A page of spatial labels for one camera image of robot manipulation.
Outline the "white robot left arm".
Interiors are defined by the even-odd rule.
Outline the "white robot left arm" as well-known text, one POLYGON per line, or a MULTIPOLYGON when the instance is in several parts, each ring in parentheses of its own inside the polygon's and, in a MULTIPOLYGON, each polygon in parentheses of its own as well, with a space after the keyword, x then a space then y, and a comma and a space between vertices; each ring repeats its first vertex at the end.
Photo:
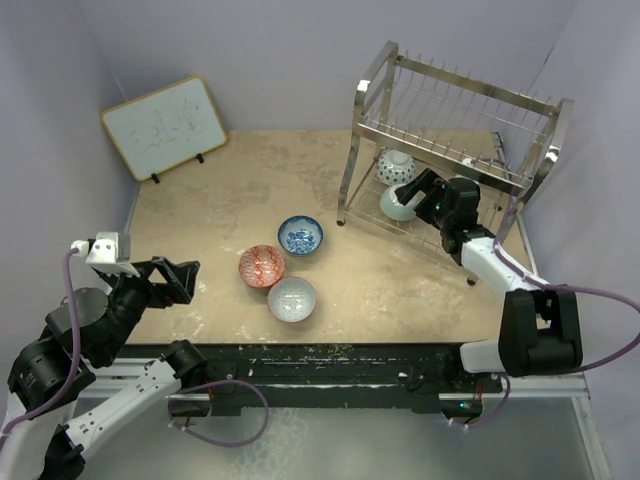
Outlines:
POLYGON ((90 454, 129 418, 163 395, 194 392, 205 382, 204 357, 189 341, 174 341, 137 380, 72 419, 95 370, 113 364, 145 310, 190 303, 200 270, 197 261, 174 264, 164 257, 136 263, 83 257, 111 290, 74 289, 70 261, 63 261, 67 295, 9 374, 1 429, 4 479, 75 479, 90 454))

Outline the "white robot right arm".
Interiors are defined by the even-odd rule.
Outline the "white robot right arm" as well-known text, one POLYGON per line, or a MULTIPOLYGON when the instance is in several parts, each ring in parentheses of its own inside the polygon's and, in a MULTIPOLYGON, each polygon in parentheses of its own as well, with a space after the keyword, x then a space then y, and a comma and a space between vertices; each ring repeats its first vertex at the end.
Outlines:
POLYGON ((460 176, 446 180, 427 169, 392 197, 438 230, 444 252, 503 301, 498 337, 462 344, 460 357, 445 366, 452 389, 469 390, 480 373, 553 375, 581 366, 576 295, 553 290, 520 264, 507 265, 512 258, 478 221, 481 190, 476 182, 460 176))

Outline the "dark blue patterned bowl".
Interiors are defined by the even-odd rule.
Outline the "dark blue patterned bowl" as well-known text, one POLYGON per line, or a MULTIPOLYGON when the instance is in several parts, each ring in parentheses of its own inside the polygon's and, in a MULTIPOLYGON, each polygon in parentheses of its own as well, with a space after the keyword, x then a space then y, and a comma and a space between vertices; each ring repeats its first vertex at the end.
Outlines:
POLYGON ((385 150, 377 160, 376 177, 387 186, 409 183, 415 175, 414 159, 398 150, 385 150))

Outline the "mint green bowl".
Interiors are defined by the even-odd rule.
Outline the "mint green bowl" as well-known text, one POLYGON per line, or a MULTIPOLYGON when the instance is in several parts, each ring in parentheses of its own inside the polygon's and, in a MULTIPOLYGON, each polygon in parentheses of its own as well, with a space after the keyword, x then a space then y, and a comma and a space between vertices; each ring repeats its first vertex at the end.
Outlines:
POLYGON ((399 202, 396 192, 404 184, 390 185, 380 198, 380 209, 390 219, 400 222, 411 221, 416 217, 415 205, 409 202, 403 205, 399 202))

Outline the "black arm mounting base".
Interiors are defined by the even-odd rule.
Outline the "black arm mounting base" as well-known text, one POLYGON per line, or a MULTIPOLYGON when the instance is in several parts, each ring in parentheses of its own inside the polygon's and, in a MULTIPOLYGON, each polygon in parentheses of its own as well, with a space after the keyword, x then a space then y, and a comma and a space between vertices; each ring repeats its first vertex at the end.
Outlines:
POLYGON ((456 343, 200 344, 173 342, 163 357, 194 407, 211 416, 245 408, 408 409, 437 413, 446 396, 480 412, 502 385, 466 372, 456 343))

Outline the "grey hexagon red-rim bowl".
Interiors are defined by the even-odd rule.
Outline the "grey hexagon red-rim bowl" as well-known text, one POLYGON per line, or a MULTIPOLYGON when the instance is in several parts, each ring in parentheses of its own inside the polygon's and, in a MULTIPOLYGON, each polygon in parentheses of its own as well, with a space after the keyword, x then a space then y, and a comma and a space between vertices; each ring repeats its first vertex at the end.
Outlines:
POLYGON ((313 313, 317 305, 317 296, 314 287, 307 280, 288 277, 271 287, 267 305, 280 321, 298 323, 313 313))

